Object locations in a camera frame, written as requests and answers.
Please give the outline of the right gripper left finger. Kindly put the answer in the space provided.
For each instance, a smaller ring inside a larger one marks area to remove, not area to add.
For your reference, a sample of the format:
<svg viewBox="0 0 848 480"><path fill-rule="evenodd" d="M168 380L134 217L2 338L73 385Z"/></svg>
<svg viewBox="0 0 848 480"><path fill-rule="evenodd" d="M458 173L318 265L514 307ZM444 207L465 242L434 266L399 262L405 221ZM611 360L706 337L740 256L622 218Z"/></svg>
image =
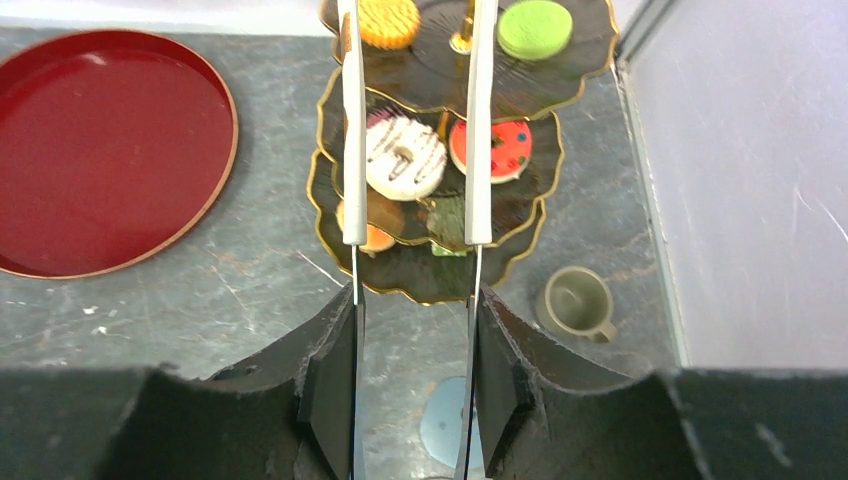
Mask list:
<svg viewBox="0 0 848 480"><path fill-rule="evenodd" d="M351 479L362 292L207 379L5 368L5 479Z"/></svg>

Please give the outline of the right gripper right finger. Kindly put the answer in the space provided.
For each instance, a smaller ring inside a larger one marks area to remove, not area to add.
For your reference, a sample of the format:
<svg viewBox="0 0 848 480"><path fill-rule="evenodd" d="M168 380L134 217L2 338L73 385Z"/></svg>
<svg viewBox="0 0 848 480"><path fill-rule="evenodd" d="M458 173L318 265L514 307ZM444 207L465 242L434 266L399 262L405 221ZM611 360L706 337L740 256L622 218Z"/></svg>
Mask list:
<svg viewBox="0 0 848 480"><path fill-rule="evenodd" d="M631 378L481 290L476 410L493 479L843 479L847 375L657 369Z"/></svg>

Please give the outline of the orange fruit tart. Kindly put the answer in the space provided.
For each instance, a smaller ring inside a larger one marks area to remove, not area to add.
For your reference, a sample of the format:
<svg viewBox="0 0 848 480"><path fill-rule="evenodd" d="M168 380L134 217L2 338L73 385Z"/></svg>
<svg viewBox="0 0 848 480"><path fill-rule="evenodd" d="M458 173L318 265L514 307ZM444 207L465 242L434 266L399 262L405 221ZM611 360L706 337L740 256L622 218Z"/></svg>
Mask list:
<svg viewBox="0 0 848 480"><path fill-rule="evenodd" d="M335 216L339 229L344 231L345 219L343 200L338 203ZM378 253L387 251L396 245L396 240L391 235L371 224L367 225L366 236L366 243L360 246L359 249L370 257L375 257Z"/></svg>

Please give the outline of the layered green cake slice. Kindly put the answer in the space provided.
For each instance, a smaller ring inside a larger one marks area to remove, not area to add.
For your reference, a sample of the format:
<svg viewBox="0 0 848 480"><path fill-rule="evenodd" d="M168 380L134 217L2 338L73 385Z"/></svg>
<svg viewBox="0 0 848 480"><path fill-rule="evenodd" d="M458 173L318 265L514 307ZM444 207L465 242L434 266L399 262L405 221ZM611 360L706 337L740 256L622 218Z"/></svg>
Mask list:
<svg viewBox="0 0 848 480"><path fill-rule="evenodd" d="M429 199L426 226L431 254L436 257L465 257L465 199L462 196Z"/></svg>

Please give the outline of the white sprinkled donut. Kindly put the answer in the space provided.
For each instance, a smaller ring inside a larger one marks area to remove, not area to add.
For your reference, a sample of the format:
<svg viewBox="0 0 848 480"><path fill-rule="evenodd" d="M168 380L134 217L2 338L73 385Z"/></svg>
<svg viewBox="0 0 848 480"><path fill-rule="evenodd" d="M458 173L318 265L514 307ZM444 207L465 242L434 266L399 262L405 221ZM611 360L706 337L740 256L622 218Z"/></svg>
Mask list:
<svg viewBox="0 0 848 480"><path fill-rule="evenodd" d="M406 116L384 118L366 130L366 180L382 196L414 201L440 185L447 151L428 125Z"/></svg>

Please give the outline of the green macaron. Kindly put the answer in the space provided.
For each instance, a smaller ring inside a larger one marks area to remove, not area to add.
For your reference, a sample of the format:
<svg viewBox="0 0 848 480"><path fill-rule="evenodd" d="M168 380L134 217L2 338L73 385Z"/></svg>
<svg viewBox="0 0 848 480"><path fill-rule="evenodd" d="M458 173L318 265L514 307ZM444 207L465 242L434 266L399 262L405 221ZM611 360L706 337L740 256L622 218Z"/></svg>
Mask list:
<svg viewBox="0 0 848 480"><path fill-rule="evenodd" d="M509 56L539 61L556 55L570 42L574 20L555 1L519 1L506 8L497 25L497 42Z"/></svg>

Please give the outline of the orange macaron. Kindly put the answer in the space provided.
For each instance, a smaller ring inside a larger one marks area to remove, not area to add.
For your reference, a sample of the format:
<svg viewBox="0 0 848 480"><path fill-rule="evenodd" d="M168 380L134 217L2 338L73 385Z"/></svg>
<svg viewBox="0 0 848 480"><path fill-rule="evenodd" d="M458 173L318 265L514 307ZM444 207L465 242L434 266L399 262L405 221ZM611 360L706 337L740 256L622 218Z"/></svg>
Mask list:
<svg viewBox="0 0 848 480"><path fill-rule="evenodd" d="M412 0L361 0L358 11L362 40L382 50L410 46L421 25L420 11Z"/></svg>

